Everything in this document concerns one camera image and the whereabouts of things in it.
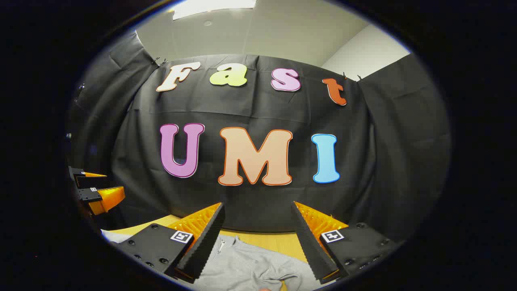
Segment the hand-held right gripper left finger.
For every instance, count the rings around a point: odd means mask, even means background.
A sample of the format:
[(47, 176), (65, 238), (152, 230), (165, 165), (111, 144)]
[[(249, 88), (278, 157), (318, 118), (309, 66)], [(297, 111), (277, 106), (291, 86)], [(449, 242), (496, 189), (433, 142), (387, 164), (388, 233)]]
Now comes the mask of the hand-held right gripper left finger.
[(225, 221), (222, 202), (168, 226), (153, 223), (116, 247), (166, 276), (194, 283), (209, 259)]

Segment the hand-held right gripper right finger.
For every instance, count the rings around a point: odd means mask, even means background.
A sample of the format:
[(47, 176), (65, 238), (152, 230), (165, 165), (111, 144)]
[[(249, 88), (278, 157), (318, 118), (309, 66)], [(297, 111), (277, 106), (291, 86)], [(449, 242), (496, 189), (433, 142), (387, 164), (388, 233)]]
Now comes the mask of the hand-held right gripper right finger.
[(322, 284), (356, 276), (403, 244), (364, 222), (347, 225), (297, 201), (290, 208), (303, 254)]

